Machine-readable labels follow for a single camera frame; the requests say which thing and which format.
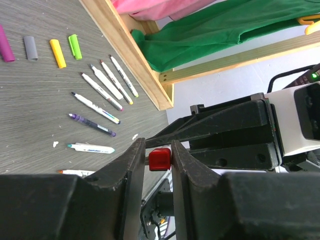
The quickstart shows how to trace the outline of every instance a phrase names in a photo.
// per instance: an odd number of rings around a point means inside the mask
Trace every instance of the white wall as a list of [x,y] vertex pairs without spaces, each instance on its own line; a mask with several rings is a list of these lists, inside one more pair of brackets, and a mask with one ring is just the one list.
[[[265,46],[283,40],[284,36],[298,36],[303,34],[302,26],[273,33],[261,38],[254,39],[242,45],[212,54],[198,59],[186,66],[196,65],[243,52],[252,48]],[[169,123],[178,118],[190,115],[190,106],[204,104],[205,107],[248,96],[254,93],[266,92],[269,81],[277,74],[290,71],[307,65],[320,62],[320,47],[293,53],[283,57],[243,66],[204,77],[195,78],[175,84],[174,108],[168,109]],[[292,82],[299,74],[280,78],[274,84],[274,90],[280,90]]]

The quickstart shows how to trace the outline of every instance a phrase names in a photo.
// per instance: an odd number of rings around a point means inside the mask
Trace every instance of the gray wood-grain floor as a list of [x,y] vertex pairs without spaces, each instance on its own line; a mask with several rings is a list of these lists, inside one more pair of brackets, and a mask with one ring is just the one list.
[[[78,0],[1,0],[0,24],[16,57],[11,63],[0,58],[0,174],[52,174],[63,169],[96,171],[121,155],[135,134],[148,138],[168,125],[166,112],[156,110]],[[75,60],[70,51],[67,37],[72,34],[78,35],[82,60]],[[23,36],[34,36],[37,62],[26,59]],[[50,39],[60,41],[67,68],[57,67]],[[103,70],[99,63],[103,59],[130,93],[108,54],[121,63],[139,93],[139,98],[131,95],[133,105],[120,101],[123,112],[112,107],[79,74],[84,72],[99,83],[88,64]],[[78,102],[71,91],[110,112],[121,124],[110,122]],[[80,114],[110,128],[117,136],[111,138],[75,122],[68,113]],[[115,153],[66,148],[66,144],[75,142],[110,146]],[[143,194],[161,175],[146,170]]]

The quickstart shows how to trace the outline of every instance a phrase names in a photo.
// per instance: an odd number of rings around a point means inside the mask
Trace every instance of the lime green marker cap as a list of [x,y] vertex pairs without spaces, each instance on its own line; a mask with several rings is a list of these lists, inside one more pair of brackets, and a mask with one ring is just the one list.
[[69,40],[72,55],[77,60],[82,59],[82,54],[81,54],[77,35],[72,34],[71,36],[68,37],[68,40]]

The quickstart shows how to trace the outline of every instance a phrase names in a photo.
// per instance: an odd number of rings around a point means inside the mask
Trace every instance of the marker cap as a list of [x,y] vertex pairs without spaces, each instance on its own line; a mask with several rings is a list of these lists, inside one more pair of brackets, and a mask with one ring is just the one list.
[[23,41],[25,46],[26,58],[30,61],[37,61],[38,53],[35,38],[33,36],[24,36]]
[[62,53],[60,43],[57,39],[51,39],[50,45],[55,56],[56,63],[60,69],[63,69],[67,66],[64,55]]
[[69,44],[70,44],[72,55],[77,60],[82,59],[82,54],[81,54],[81,50],[80,50],[80,46],[79,46],[77,35],[73,34],[73,35],[69,36],[68,40],[69,40]]
[[5,34],[5,30],[1,24],[0,24],[0,54],[2,55],[2,58],[6,63],[15,61],[14,53],[11,50],[10,44]]

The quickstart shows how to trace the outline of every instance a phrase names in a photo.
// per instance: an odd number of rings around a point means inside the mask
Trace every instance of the gray marker cap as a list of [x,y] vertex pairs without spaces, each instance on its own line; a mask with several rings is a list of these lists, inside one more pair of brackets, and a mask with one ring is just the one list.
[[24,36],[23,41],[25,46],[26,58],[30,61],[37,61],[38,53],[35,38],[33,36]]

